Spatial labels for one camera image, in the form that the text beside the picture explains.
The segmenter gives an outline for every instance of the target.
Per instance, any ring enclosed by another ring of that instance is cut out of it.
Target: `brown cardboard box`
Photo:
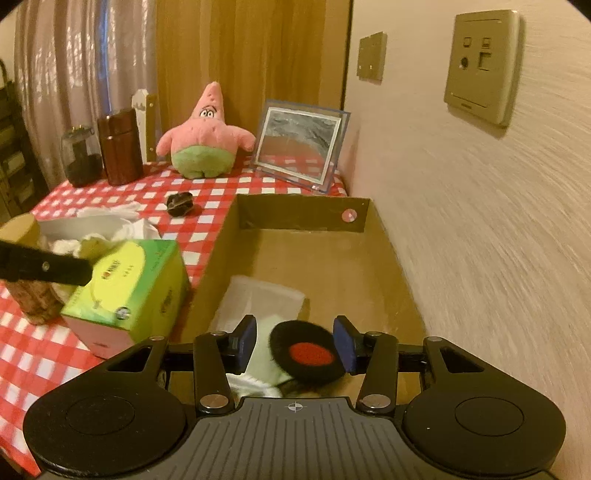
[[[342,219],[347,209],[357,214],[351,223]],[[299,318],[329,330],[333,319],[343,314],[360,332],[379,330],[395,335],[401,343],[420,345],[425,335],[396,253],[368,199],[238,195],[219,232],[187,320],[178,322],[173,331],[173,342],[192,342],[208,330],[232,275],[248,275],[303,292],[306,301]],[[406,403],[420,391],[418,375],[399,377],[398,402]],[[190,375],[183,379],[190,381]],[[349,395],[355,401],[362,380],[361,375],[346,375],[319,393]],[[193,389],[182,383],[171,382],[171,389],[190,401]]]

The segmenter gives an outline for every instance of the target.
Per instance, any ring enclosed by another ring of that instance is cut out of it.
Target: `wall switch plate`
[[[357,76],[360,79],[382,81],[387,41],[388,36],[384,32],[375,33],[359,40]]]

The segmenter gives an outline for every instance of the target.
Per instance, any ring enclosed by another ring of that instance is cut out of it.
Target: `green plush shorts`
[[[173,167],[187,179],[208,179],[230,173],[236,156],[223,148],[194,145],[172,155]]]

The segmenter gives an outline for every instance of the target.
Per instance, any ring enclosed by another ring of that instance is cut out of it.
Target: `pink starfish plush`
[[[213,82],[205,87],[191,117],[163,135],[156,153],[170,152],[174,168],[183,177],[199,179],[230,173],[238,147],[250,152],[254,146],[252,133],[226,125],[222,89]]]

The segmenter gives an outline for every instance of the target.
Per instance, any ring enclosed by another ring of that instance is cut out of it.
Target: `sheer curtain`
[[[65,179],[61,135],[156,92],[154,0],[28,0],[17,13],[15,76],[51,187]]]

